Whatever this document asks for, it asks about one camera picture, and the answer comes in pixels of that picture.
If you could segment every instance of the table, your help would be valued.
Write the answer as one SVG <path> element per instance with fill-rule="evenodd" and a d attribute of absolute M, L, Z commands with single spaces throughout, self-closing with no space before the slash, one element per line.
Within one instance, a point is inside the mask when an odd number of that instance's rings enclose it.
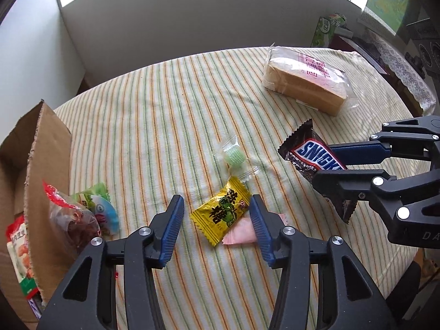
<path fill-rule="evenodd" d="M 228 179 L 213 153 L 237 133 L 261 172 L 248 183 L 268 209 L 285 213 L 307 236 L 342 236 L 387 296 L 415 255 L 386 240 L 386 228 L 360 202 L 350 225 L 277 153 L 281 142 L 313 118 L 327 143 L 367 140 L 382 122 L 411 117 L 395 91 L 357 53 L 297 49 L 344 70 L 360 101 L 338 117 L 316 112 L 261 86 L 267 47 L 224 50 L 152 65 L 109 80 L 56 112 L 72 132 L 70 191 L 104 181 L 126 237 L 166 209 L 173 194 L 185 200 L 183 225 L 167 267 L 155 272 L 167 329 L 266 329 L 280 280 L 256 244 L 213 248 L 189 218 Z M 382 165 L 405 177 L 427 172 L 422 161 Z M 126 329 L 123 268 L 118 269 L 117 316 Z M 312 268 L 309 329 L 316 319 L 317 270 Z"/>

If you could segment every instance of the red and clear snack package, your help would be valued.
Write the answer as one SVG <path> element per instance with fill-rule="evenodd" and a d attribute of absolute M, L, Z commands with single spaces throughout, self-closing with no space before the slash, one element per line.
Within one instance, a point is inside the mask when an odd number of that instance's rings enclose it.
<path fill-rule="evenodd" d="M 51 225 L 66 251 L 76 258 L 94 237 L 101 236 L 98 221 L 85 206 L 59 192 L 54 186 L 46 183 L 43 185 L 51 201 Z"/>

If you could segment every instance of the yellow candy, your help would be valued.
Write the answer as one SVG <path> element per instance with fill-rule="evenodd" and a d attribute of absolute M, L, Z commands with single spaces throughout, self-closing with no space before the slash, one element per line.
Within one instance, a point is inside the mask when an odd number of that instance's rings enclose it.
<path fill-rule="evenodd" d="M 232 176 L 217 195 L 194 210 L 190 217 L 208 241 L 216 246 L 234 222 L 247 211 L 250 196 L 246 186 Z"/>

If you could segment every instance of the brown candy wrapper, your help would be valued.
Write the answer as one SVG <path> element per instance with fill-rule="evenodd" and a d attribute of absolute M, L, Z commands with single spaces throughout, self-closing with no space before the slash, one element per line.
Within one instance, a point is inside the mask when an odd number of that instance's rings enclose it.
<path fill-rule="evenodd" d="M 295 130 L 278 148 L 278 154 L 284 160 L 290 161 L 300 174 L 310 183 L 318 170 L 346 170 L 343 163 L 338 161 L 329 146 L 313 129 L 312 119 L 304 122 Z M 347 215 L 343 221 L 348 224 L 349 216 L 356 208 L 356 200 L 344 200 L 342 202 L 343 215 Z"/>

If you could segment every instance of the black speaker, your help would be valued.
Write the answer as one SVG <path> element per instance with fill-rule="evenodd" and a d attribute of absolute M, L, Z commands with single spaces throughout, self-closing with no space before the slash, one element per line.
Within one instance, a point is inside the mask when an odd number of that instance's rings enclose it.
<path fill-rule="evenodd" d="M 427 18 L 406 26 L 411 39 L 420 52 L 426 73 L 440 80 L 440 35 Z"/>

